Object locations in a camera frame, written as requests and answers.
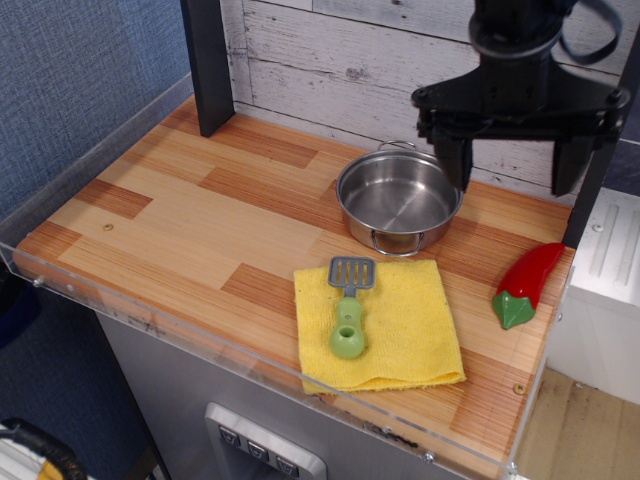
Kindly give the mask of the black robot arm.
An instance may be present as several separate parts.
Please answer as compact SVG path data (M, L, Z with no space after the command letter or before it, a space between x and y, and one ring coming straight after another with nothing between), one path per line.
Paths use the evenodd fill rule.
M479 66L412 93L418 134L433 145L455 188L468 187L476 139L552 142L551 191L563 196L575 188L593 152L620 138L629 91L566 71L552 49L560 45L579 65L596 63L617 48L621 18L604 1L586 2L610 25L613 37L594 52L578 54L563 34L574 5L476 2L469 36Z

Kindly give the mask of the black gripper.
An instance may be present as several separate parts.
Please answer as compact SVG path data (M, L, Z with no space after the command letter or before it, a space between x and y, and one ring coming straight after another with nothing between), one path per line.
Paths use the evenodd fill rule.
M480 56L474 70L418 88L419 135L434 145L453 187L465 192L476 140L554 143L552 194L571 193L594 148L616 140L631 100L624 87L568 71L551 54Z

